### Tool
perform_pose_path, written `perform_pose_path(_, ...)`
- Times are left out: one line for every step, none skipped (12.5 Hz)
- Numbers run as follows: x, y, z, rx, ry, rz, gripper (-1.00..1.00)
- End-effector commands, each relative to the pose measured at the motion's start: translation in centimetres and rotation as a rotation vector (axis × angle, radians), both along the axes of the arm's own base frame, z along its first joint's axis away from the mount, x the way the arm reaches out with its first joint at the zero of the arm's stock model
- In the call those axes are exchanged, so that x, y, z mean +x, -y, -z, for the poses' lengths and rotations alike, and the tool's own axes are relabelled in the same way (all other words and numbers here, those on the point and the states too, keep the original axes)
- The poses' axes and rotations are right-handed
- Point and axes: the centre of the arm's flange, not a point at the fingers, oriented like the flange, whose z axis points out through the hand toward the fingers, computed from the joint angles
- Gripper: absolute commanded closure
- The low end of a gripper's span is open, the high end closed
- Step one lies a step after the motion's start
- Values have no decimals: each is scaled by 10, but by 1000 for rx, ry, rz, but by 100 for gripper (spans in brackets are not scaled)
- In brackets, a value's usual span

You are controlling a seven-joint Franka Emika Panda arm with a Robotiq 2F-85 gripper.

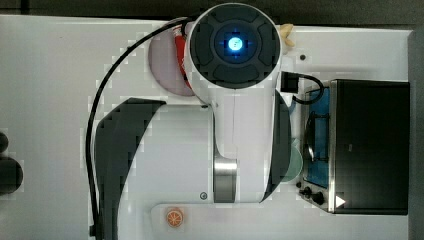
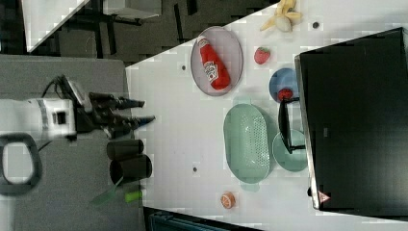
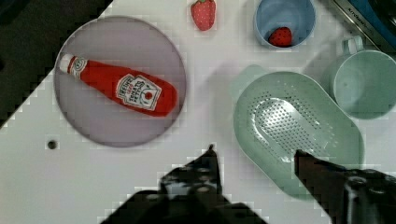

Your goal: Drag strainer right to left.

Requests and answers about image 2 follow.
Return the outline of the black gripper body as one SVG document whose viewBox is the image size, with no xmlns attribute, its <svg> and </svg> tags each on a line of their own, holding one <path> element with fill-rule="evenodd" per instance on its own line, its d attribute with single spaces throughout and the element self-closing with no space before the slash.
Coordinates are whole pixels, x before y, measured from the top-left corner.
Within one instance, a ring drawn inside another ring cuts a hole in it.
<svg viewBox="0 0 408 231">
<path fill-rule="evenodd" d="M 113 140 L 132 131 L 132 119 L 115 114 L 115 110 L 131 108 L 134 105 L 132 100 L 108 93 L 86 93 L 76 82 L 68 80 L 64 75 L 62 95 L 63 99 L 69 99 L 73 103 L 75 128 L 78 134 L 101 130 Z"/>
</svg>

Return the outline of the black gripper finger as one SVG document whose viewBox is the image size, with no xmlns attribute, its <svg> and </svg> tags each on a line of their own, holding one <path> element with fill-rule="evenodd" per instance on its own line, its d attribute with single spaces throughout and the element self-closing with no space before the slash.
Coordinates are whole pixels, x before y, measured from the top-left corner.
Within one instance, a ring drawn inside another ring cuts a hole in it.
<svg viewBox="0 0 408 231">
<path fill-rule="evenodd" d="M 124 120 L 124 124 L 127 125 L 131 130 L 136 130 L 141 126 L 147 125 L 148 123 L 154 121 L 156 117 L 142 116 L 142 117 L 128 117 Z"/>
<path fill-rule="evenodd" d="M 119 97 L 116 101 L 116 107 L 118 109 L 130 109 L 130 108 L 142 108 L 144 101 Z"/>
</svg>

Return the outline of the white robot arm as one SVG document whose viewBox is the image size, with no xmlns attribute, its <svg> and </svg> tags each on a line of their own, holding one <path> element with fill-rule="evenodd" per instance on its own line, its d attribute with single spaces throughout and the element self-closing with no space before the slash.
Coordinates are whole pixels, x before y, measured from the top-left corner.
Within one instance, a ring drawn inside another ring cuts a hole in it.
<svg viewBox="0 0 408 231">
<path fill-rule="evenodd" d="M 1 101 L 1 194 L 20 196 L 34 189 L 42 177 L 40 150 L 58 139 L 75 141 L 80 134 L 103 131 L 117 139 L 152 122 L 151 116 L 123 116 L 117 110 L 141 108 L 144 103 L 108 93 L 85 92 L 61 75 L 49 84 L 57 96 Z M 10 154 L 29 154 L 29 173 L 8 174 Z"/>
</svg>

